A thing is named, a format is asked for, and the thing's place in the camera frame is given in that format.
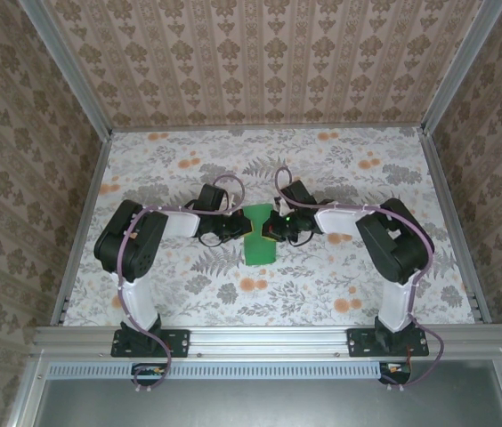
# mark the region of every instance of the aluminum frame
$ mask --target aluminum frame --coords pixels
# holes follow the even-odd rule
[[[399,361],[404,358],[350,358],[346,330],[357,326],[242,326],[190,327],[190,354],[185,363],[213,361],[292,362],[334,361]],[[429,326],[445,342],[445,360],[492,360],[502,391],[502,325]],[[96,364],[131,361],[109,356],[112,337],[117,328],[104,327],[40,327],[35,345],[14,402],[9,427],[33,426],[43,396],[46,373],[55,361]],[[428,335],[431,360],[439,344]],[[142,359],[142,362],[163,362],[163,359]]]
[[[252,130],[277,130],[277,129],[384,129],[386,127],[419,127],[419,122],[403,123],[265,123],[263,125],[202,125],[202,126],[148,126],[122,128],[115,127],[115,133],[138,132],[189,132],[189,131],[252,131]]]
[[[132,380],[138,362],[50,362],[47,381]],[[378,380],[379,362],[216,362],[178,360],[170,366],[169,380]],[[140,372],[139,379],[153,379]]]
[[[71,91],[77,97],[81,108],[89,118],[99,138],[103,143],[107,142],[110,137],[110,119],[97,101],[97,97],[87,83],[77,61],[65,45],[63,37],[55,26],[53,18],[49,15],[44,2],[20,0],[20,3],[32,24],[36,27],[37,33],[44,41],[47,51],[52,55],[57,67],[65,77]]]
[[[101,152],[99,153],[97,165],[94,168],[93,178],[91,179],[91,186],[87,192],[87,198],[85,199],[83,212],[81,213],[81,219],[79,220],[79,225],[75,234],[75,240],[73,241],[73,246],[69,253],[65,273],[63,274],[59,293],[57,294],[57,300],[55,301],[55,307],[53,308],[52,319],[50,321],[50,325],[52,326],[57,326],[62,323],[62,315],[65,306],[69,303],[69,296],[73,290],[73,285],[75,285],[75,278],[77,277],[81,255],[83,254],[83,248],[87,240],[89,225],[91,225],[91,219],[93,218],[94,205],[99,196],[102,176],[105,174],[105,168],[109,161],[111,146],[111,140],[101,146]]]
[[[419,134],[419,139],[421,140],[421,147],[425,154],[425,161],[429,167],[431,181],[437,193],[439,207],[441,208],[445,224],[447,225],[450,243],[455,251],[457,265],[463,277],[463,283],[465,283],[467,289],[473,293],[474,299],[478,304],[478,310],[481,313],[482,321],[490,323],[492,318],[490,317],[489,306],[484,298],[481,282],[476,275],[473,258],[466,244],[465,233],[458,220],[457,208],[453,203],[453,197],[450,195],[449,184],[443,173],[441,160],[437,154],[433,137],[430,132],[424,131]]]
[[[502,0],[482,2],[423,117],[423,127],[430,133],[433,133],[439,124],[500,13],[502,13]]]

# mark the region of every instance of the floral tablecloth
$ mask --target floral tablecloth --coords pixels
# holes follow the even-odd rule
[[[236,173],[245,205],[272,202],[273,173],[288,165],[318,199],[379,204],[401,199],[433,238],[434,264],[417,290],[416,315],[430,324],[472,323],[465,287],[414,128],[116,133],[94,208],[66,326],[117,325],[117,289],[93,246],[121,200],[183,205],[204,182]],[[235,192],[236,183],[225,187]],[[277,245],[277,261],[246,266],[243,240],[217,248],[164,239],[149,272],[168,326],[371,324],[384,280],[349,235]]]

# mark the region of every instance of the black mounting bracket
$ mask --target black mounting bracket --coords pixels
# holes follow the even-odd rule
[[[115,331],[110,349],[113,358],[165,358],[166,352],[145,334],[127,326],[124,322]],[[189,329],[162,329],[160,317],[150,329],[172,353],[173,358],[187,358],[190,350]]]
[[[429,356],[425,331],[413,323],[393,333],[376,318],[376,327],[353,327],[346,338],[351,358]]]
[[[137,383],[143,385],[144,387],[148,387],[154,385],[154,383],[160,379],[164,370],[166,369],[165,363],[135,363],[130,368],[130,375],[134,376],[136,372],[138,372]]]
[[[381,384],[403,385],[411,377],[411,364],[409,362],[380,362],[379,372],[382,375],[378,380]]]

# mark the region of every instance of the green object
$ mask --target green object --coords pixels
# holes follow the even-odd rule
[[[275,262],[276,242],[261,237],[261,228],[269,219],[271,209],[271,204],[243,208],[243,213],[253,223],[253,232],[243,238],[245,265],[264,265]]]

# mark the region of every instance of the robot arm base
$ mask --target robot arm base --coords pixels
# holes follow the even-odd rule
[[[351,358],[429,356],[425,332],[413,323],[392,332],[376,317],[375,327],[354,327],[346,336]]]
[[[190,350],[189,329],[162,329],[160,317],[149,330],[160,338],[172,353],[172,357],[187,358]],[[132,329],[122,322],[113,336],[110,356],[113,358],[166,358],[166,353],[158,343],[147,335]]]

